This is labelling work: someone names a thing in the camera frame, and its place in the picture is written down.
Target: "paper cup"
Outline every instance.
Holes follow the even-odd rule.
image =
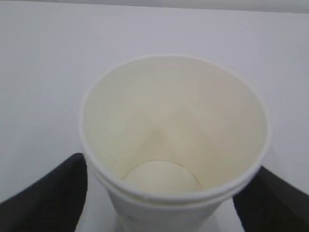
[[[107,73],[86,93],[80,136],[126,232],[194,232],[258,171],[264,105],[203,59],[159,55]]]

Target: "cup rim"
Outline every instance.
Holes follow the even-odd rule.
[[[214,67],[221,69],[232,76],[234,76],[239,82],[243,83],[255,96],[259,104],[261,105],[261,108],[263,109],[263,113],[266,118],[266,138],[265,142],[263,144],[263,147],[260,151],[260,154],[258,158],[255,160],[255,162],[249,167],[249,169],[244,172],[242,175],[238,176],[237,178],[228,181],[224,183],[223,185],[220,185],[218,187],[214,187],[211,189],[204,189],[201,191],[196,191],[196,192],[190,192],[190,193],[182,193],[179,195],[168,195],[168,194],[158,194],[158,193],[150,193],[150,192],[145,192],[143,190],[134,188],[133,186],[129,185],[128,183],[122,181],[121,179],[117,178],[114,176],[111,172],[103,168],[103,165],[101,165],[94,155],[94,152],[88,145],[88,142],[86,141],[86,138],[84,136],[84,129],[83,129],[83,124],[84,124],[84,108],[88,99],[88,96],[92,92],[92,90],[100,83],[100,81],[113,71],[117,70],[118,68],[121,68],[122,66],[125,66],[127,64],[130,64],[134,61],[142,60],[142,59],[147,59],[147,58],[162,58],[162,57],[171,57],[171,58],[189,58],[189,59],[195,59],[199,61],[206,62],[210,65],[213,65]],[[129,59],[125,62],[122,62],[111,69],[109,69],[107,72],[104,73],[101,77],[99,77],[96,81],[94,81],[86,90],[83,98],[82,98],[82,103],[80,105],[79,109],[79,123],[78,123],[78,131],[79,131],[79,136],[82,141],[82,145],[85,149],[85,156],[87,157],[87,160],[89,160],[92,163],[92,166],[96,169],[96,171],[100,172],[102,177],[109,182],[109,185],[115,186],[118,190],[121,190],[123,193],[129,194],[131,196],[134,196],[135,198],[141,198],[143,200],[151,200],[152,202],[159,201],[159,202],[179,202],[179,201],[185,201],[185,202],[196,202],[199,200],[203,199],[208,199],[208,198],[213,198],[216,196],[223,195],[225,192],[232,190],[235,188],[235,186],[241,185],[241,183],[245,182],[248,180],[261,166],[262,160],[264,156],[266,155],[268,148],[270,146],[271,142],[271,123],[269,119],[269,113],[267,108],[265,107],[264,102],[262,101],[261,97],[259,94],[255,91],[255,89],[251,86],[251,84],[248,84],[247,81],[242,80],[239,78],[238,75],[235,75],[234,72],[231,72],[230,70],[223,68],[213,62],[210,62],[204,58],[201,57],[196,57],[192,55],[183,55],[183,54],[149,54],[149,55],[143,55],[143,56],[138,56],[132,59]]]

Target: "white surface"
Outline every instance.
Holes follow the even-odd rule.
[[[309,13],[307,0],[34,0],[123,6]]]
[[[86,87],[149,53],[204,57],[247,79],[273,123],[266,166],[309,193],[309,15],[0,2],[0,32],[0,201],[81,151]],[[222,231],[240,231],[219,212]]]

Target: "black object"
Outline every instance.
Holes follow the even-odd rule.
[[[74,154],[0,204],[0,232],[74,232],[86,192],[86,163]],[[309,196],[264,167],[233,200],[246,232],[309,232]]]
[[[246,232],[309,232],[309,196],[264,167],[233,200]]]
[[[74,232],[87,192],[87,168],[74,154],[0,204],[0,232]]]

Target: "white background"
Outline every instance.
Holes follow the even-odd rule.
[[[82,151],[90,83],[151,53],[199,56],[251,83],[273,124],[265,165],[309,193],[308,14],[2,1],[0,34],[0,202]],[[92,204],[89,228],[103,209]],[[229,204],[224,232],[239,229]]]

